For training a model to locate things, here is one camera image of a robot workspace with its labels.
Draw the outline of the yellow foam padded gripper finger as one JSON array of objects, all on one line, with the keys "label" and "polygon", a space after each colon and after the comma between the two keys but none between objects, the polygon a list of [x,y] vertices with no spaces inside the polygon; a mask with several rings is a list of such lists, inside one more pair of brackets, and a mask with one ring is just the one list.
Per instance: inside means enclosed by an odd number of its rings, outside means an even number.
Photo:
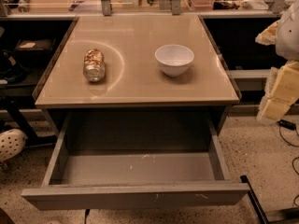
[{"label": "yellow foam padded gripper finger", "polygon": [[262,124],[280,121],[299,99],[299,62],[287,61],[272,67],[259,104],[257,120]]}]

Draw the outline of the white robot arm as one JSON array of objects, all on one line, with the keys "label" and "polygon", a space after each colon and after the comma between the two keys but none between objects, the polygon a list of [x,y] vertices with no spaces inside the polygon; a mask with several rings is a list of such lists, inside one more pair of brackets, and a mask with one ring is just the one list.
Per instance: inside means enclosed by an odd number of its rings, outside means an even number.
[{"label": "white robot arm", "polygon": [[257,120],[273,124],[299,99],[299,0],[295,0],[278,21],[259,33],[255,42],[274,45],[276,54],[287,60],[280,68],[270,68],[259,104]]}]

